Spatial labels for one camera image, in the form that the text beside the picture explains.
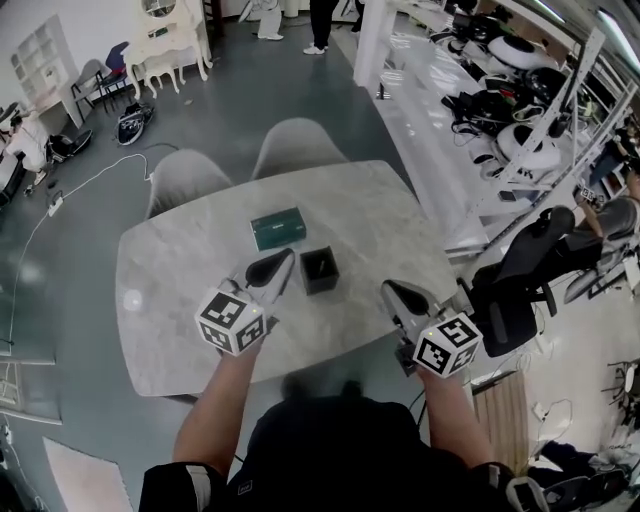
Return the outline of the white cubby shelf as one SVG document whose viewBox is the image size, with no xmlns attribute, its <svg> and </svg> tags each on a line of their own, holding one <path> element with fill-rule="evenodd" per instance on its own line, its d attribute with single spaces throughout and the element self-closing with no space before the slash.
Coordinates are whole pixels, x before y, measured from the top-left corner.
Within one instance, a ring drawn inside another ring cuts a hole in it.
<svg viewBox="0 0 640 512">
<path fill-rule="evenodd" d="M 51 131 L 61 131 L 68 122 L 82 126 L 72 93 L 79 71 L 57 15 L 27 36 L 10 54 L 10 62 L 28 107 Z"/>
</svg>

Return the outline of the person's left forearm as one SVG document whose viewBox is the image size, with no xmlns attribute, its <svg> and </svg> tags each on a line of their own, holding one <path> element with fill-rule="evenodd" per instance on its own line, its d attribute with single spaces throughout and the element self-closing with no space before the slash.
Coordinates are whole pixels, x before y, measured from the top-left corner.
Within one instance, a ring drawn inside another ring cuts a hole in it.
<svg viewBox="0 0 640 512">
<path fill-rule="evenodd" d="M 178 432 L 174 462 L 201 463 L 229 475 L 261 346 L 257 342 L 238 356 L 222 357 Z"/>
</svg>

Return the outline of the black bag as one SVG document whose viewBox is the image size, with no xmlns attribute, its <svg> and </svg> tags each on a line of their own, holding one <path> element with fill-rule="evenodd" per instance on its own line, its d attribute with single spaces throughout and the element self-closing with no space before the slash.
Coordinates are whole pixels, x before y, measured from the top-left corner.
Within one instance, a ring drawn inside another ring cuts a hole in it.
<svg viewBox="0 0 640 512">
<path fill-rule="evenodd" d="M 153 118 L 155 109 L 148 104 L 134 102 L 130 104 L 116 125 L 116 140 L 120 146 L 129 146 L 142 135 L 146 125 Z"/>
</svg>

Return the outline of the grey shell chair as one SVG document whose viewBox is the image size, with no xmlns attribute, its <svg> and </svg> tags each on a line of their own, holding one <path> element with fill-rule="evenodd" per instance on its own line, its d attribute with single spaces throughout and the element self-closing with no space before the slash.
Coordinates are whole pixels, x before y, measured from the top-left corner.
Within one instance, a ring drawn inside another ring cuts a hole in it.
<svg viewBox="0 0 640 512">
<path fill-rule="evenodd" d="M 174 151 L 157 164 L 151 175 L 146 218 L 232 186 L 227 174 L 204 154 L 193 149 Z"/>
<path fill-rule="evenodd" d="M 291 118 L 277 123 L 267 133 L 251 180 L 348 162 L 319 123 Z"/>
</svg>

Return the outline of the grey metal-legged chair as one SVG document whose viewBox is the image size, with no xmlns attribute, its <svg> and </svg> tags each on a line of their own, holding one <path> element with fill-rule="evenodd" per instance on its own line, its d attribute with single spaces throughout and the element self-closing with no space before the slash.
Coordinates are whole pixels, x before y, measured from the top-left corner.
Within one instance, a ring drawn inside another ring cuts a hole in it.
<svg viewBox="0 0 640 512">
<path fill-rule="evenodd" d="M 102 63 L 97 59 L 91 59 L 84 65 L 78 79 L 71 85 L 72 97 L 82 122 L 85 122 L 82 103 L 86 103 L 90 109 L 93 110 L 95 108 L 95 102 L 91 100 L 91 96 L 95 93 L 99 95 L 104 110 L 107 110 L 105 93 L 101 85 L 103 79 Z"/>
</svg>

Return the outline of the black backpack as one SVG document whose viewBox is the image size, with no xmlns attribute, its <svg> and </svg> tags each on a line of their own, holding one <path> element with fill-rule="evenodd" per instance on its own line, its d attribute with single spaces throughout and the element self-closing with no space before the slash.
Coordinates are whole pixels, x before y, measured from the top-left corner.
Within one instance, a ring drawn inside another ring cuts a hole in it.
<svg viewBox="0 0 640 512">
<path fill-rule="evenodd" d="M 87 130 L 71 139 L 66 135 L 51 135 L 46 143 L 47 161 L 52 164 L 62 163 L 83 151 L 91 142 L 92 130 Z"/>
</svg>

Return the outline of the teal cardboard box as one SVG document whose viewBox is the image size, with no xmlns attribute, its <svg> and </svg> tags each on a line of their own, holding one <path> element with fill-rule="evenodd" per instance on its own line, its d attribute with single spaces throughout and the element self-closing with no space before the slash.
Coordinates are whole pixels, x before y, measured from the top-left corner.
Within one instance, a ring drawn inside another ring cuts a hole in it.
<svg viewBox="0 0 640 512">
<path fill-rule="evenodd" d="M 250 221 L 258 251 L 279 248 L 307 236 L 307 228 L 297 207 L 281 210 Z"/>
</svg>

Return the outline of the white vanity table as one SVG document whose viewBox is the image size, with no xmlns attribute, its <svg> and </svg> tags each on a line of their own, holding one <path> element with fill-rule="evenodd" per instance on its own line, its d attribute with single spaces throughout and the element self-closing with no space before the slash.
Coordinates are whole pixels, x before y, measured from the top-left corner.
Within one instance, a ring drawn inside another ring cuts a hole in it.
<svg viewBox="0 0 640 512">
<path fill-rule="evenodd" d="M 175 86 L 184 84 L 184 68 L 194 65 L 202 80 L 213 67 L 202 0 L 131 0 L 136 31 L 122 50 L 134 98 L 141 83 L 168 74 Z"/>
</svg>

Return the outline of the person's right forearm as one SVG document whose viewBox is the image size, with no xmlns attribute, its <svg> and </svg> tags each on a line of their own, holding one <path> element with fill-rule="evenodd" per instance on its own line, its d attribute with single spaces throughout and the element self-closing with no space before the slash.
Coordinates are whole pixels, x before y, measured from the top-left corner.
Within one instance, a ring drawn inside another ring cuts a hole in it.
<svg viewBox="0 0 640 512">
<path fill-rule="evenodd" d="M 462 381 L 419 368 L 428 416 L 430 445 L 458 456 L 469 468 L 494 462 L 495 453 L 469 402 Z"/>
</svg>

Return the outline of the blue metal-legged chair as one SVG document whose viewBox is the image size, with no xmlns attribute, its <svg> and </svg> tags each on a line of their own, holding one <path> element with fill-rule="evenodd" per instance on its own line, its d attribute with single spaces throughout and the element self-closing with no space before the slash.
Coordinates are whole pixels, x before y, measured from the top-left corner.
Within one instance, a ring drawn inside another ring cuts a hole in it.
<svg viewBox="0 0 640 512">
<path fill-rule="evenodd" d="M 112 47 L 105 60 L 108 72 L 101 80 L 101 88 L 107 96 L 112 96 L 115 91 L 120 90 L 120 86 L 125 85 L 127 71 L 122 52 L 129 45 L 128 41 L 124 41 Z"/>
</svg>

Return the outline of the white marble table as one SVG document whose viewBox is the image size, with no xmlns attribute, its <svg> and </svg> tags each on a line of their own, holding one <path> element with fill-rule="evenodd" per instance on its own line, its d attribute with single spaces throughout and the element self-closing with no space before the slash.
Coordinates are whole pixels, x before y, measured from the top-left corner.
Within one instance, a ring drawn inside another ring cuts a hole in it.
<svg viewBox="0 0 640 512">
<path fill-rule="evenodd" d="M 533 134 L 524 148 L 516 151 L 515 161 L 486 192 L 471 197 L 465 215 L 449 235 L 462 235 L 473 220 L 485 214 L 497 199 L 499 190 L 516 176 L 516 167 L 533 154 L 533 144 L 545 136 L 558 132 L 562 126 L 577 129 L 577 94 L 586 88 L 587 78 L 593 75 L 609 90 L 615 104 L 607 109 L 607 116 L 584 150 L 593 155 L 593 146 L 600 142 L 607 129 L 619 123 L 631 111 L 633 98 L 640 94 L 640 0 L 490 0 L 527 20 L 543 34 L 567 49 L 577 59 L 575 68 L 544 114 L 532 122 Z"/>
</svg>

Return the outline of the black office chair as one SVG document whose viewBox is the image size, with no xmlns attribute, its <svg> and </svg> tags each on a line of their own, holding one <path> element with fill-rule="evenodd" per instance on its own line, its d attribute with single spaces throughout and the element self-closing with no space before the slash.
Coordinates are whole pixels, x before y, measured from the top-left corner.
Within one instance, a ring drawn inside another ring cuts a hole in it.
<svg viewBox="0 0 640 512">
<path fill-rule="evenodd" d="M 551 315 L 557 313 L 548 282 L 536 280 L 534 273 L 574 226 L 575 216 L 569 208 L 546 209 L 514 237 L 501 261 L 477 270 L 470 285 L 458 280 L 489 357 L 506 355 L 536 336 L 534 303 L 544 302 Z"/>
</svg>

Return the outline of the small black box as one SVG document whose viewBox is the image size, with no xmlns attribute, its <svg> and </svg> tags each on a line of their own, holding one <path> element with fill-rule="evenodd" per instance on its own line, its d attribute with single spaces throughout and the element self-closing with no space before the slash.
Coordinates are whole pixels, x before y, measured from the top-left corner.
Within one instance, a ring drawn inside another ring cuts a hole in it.
<svg viewBox="0 0 640 512">
<path fill-rule="evenodd" d="M 317 275 L 319 260 L 326 258 L 325 268 L 320 276 Z M 324 291 L 333 290 L 338 282 L 340 273 L 330 246 L 312 250 L 300 255 L 300 269 L 304 287 L 308 296 Z"/>
</svg>

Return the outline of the person's black shirt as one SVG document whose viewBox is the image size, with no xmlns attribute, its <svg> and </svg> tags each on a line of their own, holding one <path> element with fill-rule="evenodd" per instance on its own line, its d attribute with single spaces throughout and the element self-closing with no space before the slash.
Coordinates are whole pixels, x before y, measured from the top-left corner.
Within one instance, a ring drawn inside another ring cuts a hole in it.
<svg viewBox="0 0 640 512">
<path fill-rule="evenodd" d="M 401 404 L 316 397 L 270 408 L 232 478 L 196 462 L 147 470 L 139 512 L 547 512 L 513 477 L 426 445 Z"/>
</svg>

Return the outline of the pink floor mat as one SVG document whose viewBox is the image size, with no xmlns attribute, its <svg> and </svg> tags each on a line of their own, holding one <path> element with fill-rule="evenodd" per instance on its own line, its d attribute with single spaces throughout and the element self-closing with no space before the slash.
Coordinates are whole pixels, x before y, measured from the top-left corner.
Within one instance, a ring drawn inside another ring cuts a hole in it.
<svg viewBox="0 0 640 512">
<path fill-rule="evenodd" d="M 134 512 L 116 463 L 46 437 L 43 444 L 67 512 Z"/>
</svg>

